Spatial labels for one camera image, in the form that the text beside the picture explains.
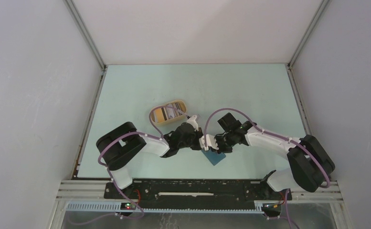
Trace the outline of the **blue leather card holder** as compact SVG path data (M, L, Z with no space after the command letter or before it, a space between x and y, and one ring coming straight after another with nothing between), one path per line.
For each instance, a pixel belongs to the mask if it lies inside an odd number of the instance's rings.
M224 153L217 153L215 151L212 151L211 149L207 151L202 150L202 153L213 166L217 165L219 162L226 158L226 155Z

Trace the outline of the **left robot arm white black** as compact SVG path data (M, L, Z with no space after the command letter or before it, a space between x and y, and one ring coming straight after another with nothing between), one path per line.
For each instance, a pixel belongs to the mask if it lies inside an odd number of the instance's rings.
M182 123L163 137L139 132L132 122L126 122L100 137L96 147L99 164L107 167L116 182L115 192L121 198L133 195L133 179L126 165L139 153L150 153L162 158L176 155L183 148L201 150L202 129L197 124Z

